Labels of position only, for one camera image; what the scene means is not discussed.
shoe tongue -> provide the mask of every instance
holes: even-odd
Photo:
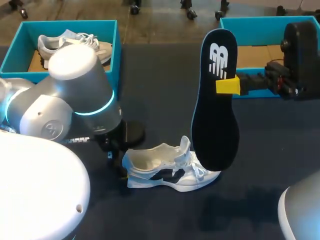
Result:
[[[79,40],[67,38],[67,37],[60,37],[59,39],[59,48],[66,47],[72,44],[79,44]]]
[[[76,39],[77,38],[77,34],[73,31],[70,31],[69,29],[65,30],[64,33],[61,34],[61,37],[65,37],[68,39]]]
[[[178,148],[179,155],[174,158],[174,161],[180,166],[186,166],[190,160],[190,140],[186,136],[183,136]]]
[[[65,30],[64,33],[61,34],[59,39],[59,48],[65,47],[71,44],[78,44],[79,40],[77,39],[77,34],[70,30]]]

screw hole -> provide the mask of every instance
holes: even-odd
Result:
[[[78,204],[76,207],[75,207],[75,209],[76,209],[76,211],[78,212],[78,213],[82,213],[82,211],[83,211],[83,208],[82,208],[82,205],[81,204]]]

teal box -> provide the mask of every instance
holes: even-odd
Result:
[[[39,35],[60,36],[66,29],[75,33],[97,36],[101,42],[112,43],[110,70],[106,76],[115,93],[118,92],[121,60],[121,40],[116,20],[75,20],[75,21],[25,21],[13,38],[11,46],[0,68],[1,78],[23,78],[39,83],[49,75],[45,72],[28,72]]]
[[[235,36],[238,46],[267,46],[280,45],[284,38],[285,29],[289,23],[311,21],[314,23],[318,36],[320,50],[320,25],[313,16],[264,16],[264,17],[226,17],[221,18],[219,27],[227,29]],[[238,68],[237,73],[264,73],[265,69]],[[274,98],[269,90],[251,91],[247,96],[234,95],[234,98]]]

shoelace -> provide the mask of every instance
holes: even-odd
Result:
[[[195,162],[192,162],[191,163],[191,166],[193,168],[193,171],[194,171],[194,174],[196,176],[197,179],[201,179],[204,177],[204,175],[206,174],[206,170],[204,170],[202,168],[202,166],[198,165],[197,163]]]
[[[204,169],[203,166],[201,166],[200,164],[196,163],[193,161],[193,159],[195,158],[195,154],[193,152],[190,152],[190,159],[188,159],[185,163],[185,166],[178,166],[179,168],[184,168],[184,167],[187,167],[187,166],[192,166],[192,169],[194,171],[194,175],[197,179],[201,179],[205,176],[206,174],[206,169]]]
[[[99,41],[97,39],[97,36],[94,36],[93,34],[87,34],[84,32],[80,32],[76,36],[80,37],[79,41],[84,45],[88,45],[93,49],[99,48]]]

black insole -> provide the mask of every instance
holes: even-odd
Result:
[[[204,38],[191,138],[198,160],[209,171],[230,167],[238,151],[239,128],[232,95],[216,93],[217,80],[235,77],[237,57],[237,41],[230,31],[216,29]]]

